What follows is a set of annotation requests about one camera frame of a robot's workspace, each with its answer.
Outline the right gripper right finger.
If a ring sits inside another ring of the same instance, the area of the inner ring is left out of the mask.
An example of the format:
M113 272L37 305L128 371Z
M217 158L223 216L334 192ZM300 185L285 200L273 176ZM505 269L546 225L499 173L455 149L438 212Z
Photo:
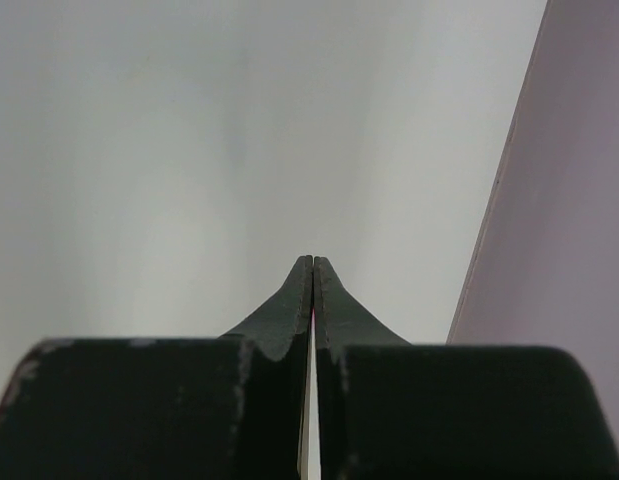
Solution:
M576 359L545 346L414 345L313 270L325 479L619 479Z

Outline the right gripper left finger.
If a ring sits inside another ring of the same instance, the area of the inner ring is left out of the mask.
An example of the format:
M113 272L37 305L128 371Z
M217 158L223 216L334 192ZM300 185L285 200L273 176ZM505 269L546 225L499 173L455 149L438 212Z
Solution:
M0 399L0 479L300 479L313 260L216 338L53 338Z

